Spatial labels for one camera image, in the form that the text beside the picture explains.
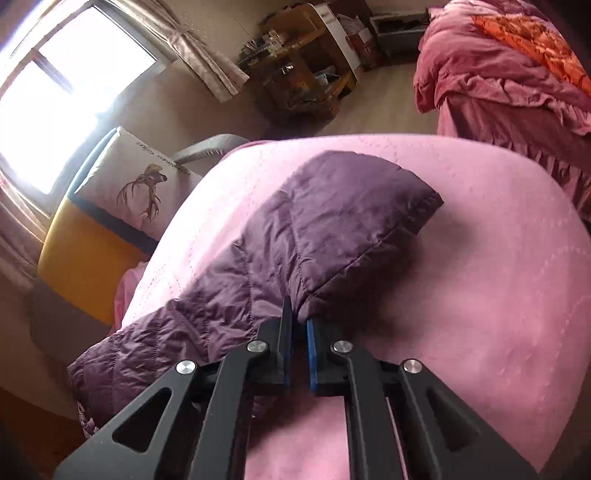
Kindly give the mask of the purple quilted down jacket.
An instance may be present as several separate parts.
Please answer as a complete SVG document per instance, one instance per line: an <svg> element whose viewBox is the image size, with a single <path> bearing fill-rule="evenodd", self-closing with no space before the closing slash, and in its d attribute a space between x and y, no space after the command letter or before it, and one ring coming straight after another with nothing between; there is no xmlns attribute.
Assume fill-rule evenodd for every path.
<svg viewBox="0 0 591 480"><path fill-rule="evenodd" d="M68 368L92 435L176 362L204 365L256 336L290 301L332 317L373 286L443 205L412 171L327 151L297 169L186 291L88 348Z"/></svg>

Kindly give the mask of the pink bed cover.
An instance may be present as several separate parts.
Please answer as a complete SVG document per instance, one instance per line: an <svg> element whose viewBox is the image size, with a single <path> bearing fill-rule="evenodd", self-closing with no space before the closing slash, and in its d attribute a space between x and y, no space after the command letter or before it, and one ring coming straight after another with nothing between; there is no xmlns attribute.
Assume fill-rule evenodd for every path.
<svg viewBox="0 0 591 480"><path fill-rule="evenodd" d="M370 351L424 362L545 479L588 458L590 238L551 177L506 149L403 134L243 146L178 210L123 324L180 296L295 170L328 150L396 163L444 201L405 261L346 305Z"/></svg>

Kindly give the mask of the grey yellow blue headboard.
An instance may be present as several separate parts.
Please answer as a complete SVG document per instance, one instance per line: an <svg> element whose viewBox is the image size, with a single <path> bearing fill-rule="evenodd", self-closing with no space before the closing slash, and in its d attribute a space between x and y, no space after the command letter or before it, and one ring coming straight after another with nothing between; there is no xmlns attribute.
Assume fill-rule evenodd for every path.
<svg viewBox="0 0 591 480"><path fill-rule="evenodd" d="M157 246L155 240L76 194L121 131L109 131L84 161L53 217L39 259L31 338L45 355L64 365L111 331L121 277L147 260Z"/></svg>

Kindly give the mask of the deer print pillow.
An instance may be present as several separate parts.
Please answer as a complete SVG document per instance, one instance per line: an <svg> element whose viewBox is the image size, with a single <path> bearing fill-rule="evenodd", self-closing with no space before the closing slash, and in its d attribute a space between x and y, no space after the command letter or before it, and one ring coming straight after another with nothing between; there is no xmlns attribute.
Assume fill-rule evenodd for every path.
<svg viewBox="0 0 591 480"><path fill-rule="evenodd" d="M158 241L201 179L119 127L74 194Z"/></svg>

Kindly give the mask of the left pink curtain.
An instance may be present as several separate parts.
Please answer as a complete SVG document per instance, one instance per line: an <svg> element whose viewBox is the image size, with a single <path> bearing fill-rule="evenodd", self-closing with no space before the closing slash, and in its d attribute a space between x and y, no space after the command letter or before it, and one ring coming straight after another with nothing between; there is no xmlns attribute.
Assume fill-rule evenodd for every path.
<svg viewBox="0 0 591 480"><path fill-rule="evenodd" d="M1 172L1 275L21 291L32 288L47 228Z"/></svg>

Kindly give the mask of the pink curtain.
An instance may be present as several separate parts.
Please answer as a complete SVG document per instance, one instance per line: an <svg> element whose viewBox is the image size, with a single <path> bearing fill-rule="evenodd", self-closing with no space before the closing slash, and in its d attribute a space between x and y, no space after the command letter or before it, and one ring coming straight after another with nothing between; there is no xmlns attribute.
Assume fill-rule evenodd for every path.
<svg viewBox="0 0 591 480"><path fill-rule="evenodd" d="M32 288L47 228L1 172L1 275L21 291Z"/></svg>
<svg viewBox="0 0 591 480"><path fill-rule="evenodd" d="M249 81L238 65L185 27L164 1L120 0L111 4L166 44L219 102L231 100Z"/></svg>

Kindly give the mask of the right pink curtain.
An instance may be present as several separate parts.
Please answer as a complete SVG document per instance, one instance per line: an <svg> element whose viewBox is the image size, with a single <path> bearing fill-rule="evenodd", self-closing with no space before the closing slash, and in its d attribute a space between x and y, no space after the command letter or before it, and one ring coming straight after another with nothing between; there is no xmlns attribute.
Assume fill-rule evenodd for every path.
<svg viewBox="0 0 591 480"><path fill-rule="evenodd" d="M249 81L238 65L185 27L164 1L120 0L111 4L166 44L219 102L231 100Z"/></svg>

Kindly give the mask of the red ruffled blanket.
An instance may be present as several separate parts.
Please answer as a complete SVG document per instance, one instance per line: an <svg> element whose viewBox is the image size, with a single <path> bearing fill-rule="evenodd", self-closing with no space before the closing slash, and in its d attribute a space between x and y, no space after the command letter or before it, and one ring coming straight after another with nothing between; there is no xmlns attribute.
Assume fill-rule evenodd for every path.
<svg viewBox="0 0 591 480"><path fill-rule="evenodd" d="M450 1L428 10L414 76L437 132L509 149L543 167L590 219L590 78L526 1Z"/></svg>

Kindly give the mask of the bright window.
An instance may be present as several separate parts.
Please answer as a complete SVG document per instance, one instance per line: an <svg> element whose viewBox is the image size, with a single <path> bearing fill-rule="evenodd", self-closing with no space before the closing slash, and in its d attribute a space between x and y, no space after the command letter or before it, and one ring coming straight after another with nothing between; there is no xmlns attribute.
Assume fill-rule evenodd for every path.
<svg viewBox="0 0 591 480"><path fill-rule="evenodd" d="M153 70L155 51L102 3L34 48L1 95L1 159L21 184L52 192L117 98Z"/></svg>

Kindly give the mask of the wooden desk shelf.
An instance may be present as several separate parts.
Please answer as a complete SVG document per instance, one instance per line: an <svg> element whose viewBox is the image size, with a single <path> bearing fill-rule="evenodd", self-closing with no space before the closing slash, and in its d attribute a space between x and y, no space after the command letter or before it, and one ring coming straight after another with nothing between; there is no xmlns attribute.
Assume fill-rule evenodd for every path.
<svg viewBox="0 0 591 480"><path fill-rule="evenodd" d="M356 68L318 8L304 3L283 9L260 29L259 40L243 47L238 67L249 75L266 117L335 118L342 96L356 88Z"/></svg>

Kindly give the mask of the white red paper bag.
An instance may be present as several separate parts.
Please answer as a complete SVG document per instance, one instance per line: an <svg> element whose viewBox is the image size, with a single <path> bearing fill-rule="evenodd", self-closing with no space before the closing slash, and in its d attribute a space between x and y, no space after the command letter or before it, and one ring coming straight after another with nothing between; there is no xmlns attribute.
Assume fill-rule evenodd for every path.
<svg viewBox="0 0 591 480"><path fill-rule="evenodd" d="M370 29L356 16L351 18L338 14L337 19L346 32L346 39L358 54L363 69L372 70L379 66L380 57L377 42Z"/></svg>

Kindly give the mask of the grey bed rail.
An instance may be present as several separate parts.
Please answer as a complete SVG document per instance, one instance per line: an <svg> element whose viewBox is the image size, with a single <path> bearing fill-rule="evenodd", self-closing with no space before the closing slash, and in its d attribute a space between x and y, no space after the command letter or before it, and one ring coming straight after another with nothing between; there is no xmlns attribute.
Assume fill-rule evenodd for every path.
<svg viewBox="0 0 591 480"><path fill-rule="evenodd" d="M184 165L193 161L217 158L221 159L235 148L249 143L249 139L233 134L218 134L175 153L171 160L177 165Z"/></svg>

